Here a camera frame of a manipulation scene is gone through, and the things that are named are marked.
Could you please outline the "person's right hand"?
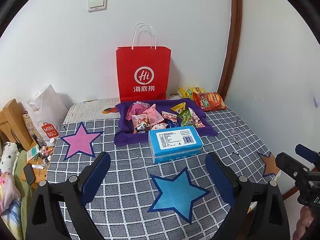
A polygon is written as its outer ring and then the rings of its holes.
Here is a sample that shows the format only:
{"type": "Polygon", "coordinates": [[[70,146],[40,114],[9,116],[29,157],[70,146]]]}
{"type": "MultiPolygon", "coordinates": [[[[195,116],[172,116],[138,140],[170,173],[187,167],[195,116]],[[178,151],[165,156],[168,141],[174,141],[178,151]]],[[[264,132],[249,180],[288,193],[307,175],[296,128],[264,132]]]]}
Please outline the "person's right hand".
{"type": "Polygon", "coordinates": [[[300,210],[300,219],[296,224],[296,230],[293,233],[293,240],[301,239],[306,233],[306,229],[309,228],[313,222],[314,217],[310,211],[310,208],[303,206],[300,210]]]}

